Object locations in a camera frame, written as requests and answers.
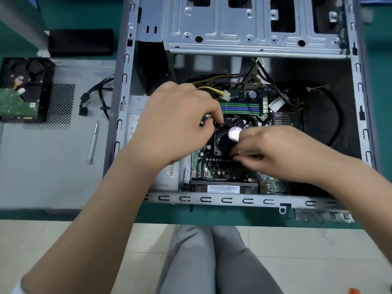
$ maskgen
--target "green table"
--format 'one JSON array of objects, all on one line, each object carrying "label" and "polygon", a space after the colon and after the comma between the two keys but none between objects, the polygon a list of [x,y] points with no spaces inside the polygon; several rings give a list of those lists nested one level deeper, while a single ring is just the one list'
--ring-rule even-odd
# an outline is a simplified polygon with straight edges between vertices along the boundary
[{"label": "green table", "polygon": [[[34,19],[42,19],[48,29],[60,28],[112,28],[116,39],[120,32],[122,0],[37,0],[42,15],[37,14],[26,0],[19,6]],[[368,68],[374,95],[374,110],[379,148],[381,173],[392,181],[392,96],[390,77],[392,71],[392,31],[385,32],[392,23],[392,7],[375,8],[374,21],[365,28]],[[37,50],[6,25],[0,23],[0,37],[7,38],[0,44],[0,55],[35,56]],[[42,211],[20,210],[0,212],[3,219],[72,220],[73,215],[50,216]],[[358,228],[358,225],[333,223],[304,223],[293,220],[291,210],[286,215],[272,208],[243,208],[219,206],[148,204],[140,209],[137,222],[187,223],[200,225],[247,225],[278,227]]]}]

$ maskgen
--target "person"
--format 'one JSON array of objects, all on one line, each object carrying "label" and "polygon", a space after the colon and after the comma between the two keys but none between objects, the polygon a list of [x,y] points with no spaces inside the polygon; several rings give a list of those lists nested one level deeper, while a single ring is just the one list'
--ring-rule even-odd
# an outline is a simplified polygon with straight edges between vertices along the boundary
[{"label": "person", "polygon": [[[192,84],[160,86],[91,199],[14,293],[110,293],[154,178],[171,161],[202,148],[211,138],[212,118],[199,127],[206,113],[223,122],[219,103],[207,92]],[[247,152],[261,153],[263,159]],[[249,169],[329,192],[392,261],[392,185],[361,160],[283,126],[244,130],[231,154]],[[253,256],[235,228],[177,227],[157,293],[281,293]]]}]

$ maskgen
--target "hand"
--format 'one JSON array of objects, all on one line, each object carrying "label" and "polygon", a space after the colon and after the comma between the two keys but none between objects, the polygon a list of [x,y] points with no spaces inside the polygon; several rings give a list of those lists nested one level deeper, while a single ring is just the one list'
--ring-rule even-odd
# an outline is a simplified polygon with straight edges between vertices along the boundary
[{"label": "hand", "polygon": [[162,84],[148,100],[129,144],[133,158],[161,170],[171,161],[205,146],[214,133],[213,119],[200,128],[206,113],[223,123],[219,102],[192,84]]},{"label": "hand", "polygon": [[[255,153],[263,158],[249,156]],[[238,155],[233,160],[251,170],[314,185],[336,172],[341,163],[355,160],[291,126],[248,128],[240,133],[231,155]]]}]

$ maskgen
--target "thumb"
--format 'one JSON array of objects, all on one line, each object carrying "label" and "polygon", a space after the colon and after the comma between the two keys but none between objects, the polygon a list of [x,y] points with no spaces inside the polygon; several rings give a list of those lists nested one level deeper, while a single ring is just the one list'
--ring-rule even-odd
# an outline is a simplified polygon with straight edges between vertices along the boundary
[{"label": "thumb", "polygon": [[215,131],[215,127],[214,127],[214,120],[211,118],[208,118],[204,124],[203,124],[203,128],[201,128],[199,130],[199,140],[200,140],[200,144],[203,144],[202,146],[204,146],[207,141],[211,138],[211,136],[213,135]]},{"label": "thumb", "polygon": [[257,172],[264,173],[267,168],[267,163],[260,159],[255,159],[247,156],[235,156],[233,157],[233,160],[240,162],[246,168]]}]

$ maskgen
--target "white label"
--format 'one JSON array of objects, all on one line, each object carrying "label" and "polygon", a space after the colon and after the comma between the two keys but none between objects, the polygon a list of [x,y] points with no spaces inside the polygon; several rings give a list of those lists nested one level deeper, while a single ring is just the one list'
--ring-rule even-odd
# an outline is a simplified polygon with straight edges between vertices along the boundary
[{"label": "white label", "polygon": [[135,132],[136,126],[138,125],[139,118],[140,118],[140,116],[128,116],[128,124],[127,124],[128,129],[127,129],[127,142],[126,142],[126,144],[128,144],[128,142],[132,138],[132,135]]},{"label": "white label", "polygon": [[167,176],[168,176],[169,178],[174,178],[174,162],[173,162],[173,163],[170,163],[170,164],[167,166]]},{"label": "white label", "polygon": [[239,186],[207,186],[207,193],[239,194]]},{"label": "white label", "polygon": [[274,101],[272,101],[268,107],[271,108],[273,112],[277,112],[283,105],[285,104],[285,100],[283,100],[281,97],[276,98]]},{"label": "white label", "polygon": [[19,95],[22,95],[25,91],[26,91],[25,88],[20,88],[19,90],[17,90],[17,93],[18,93]]}]

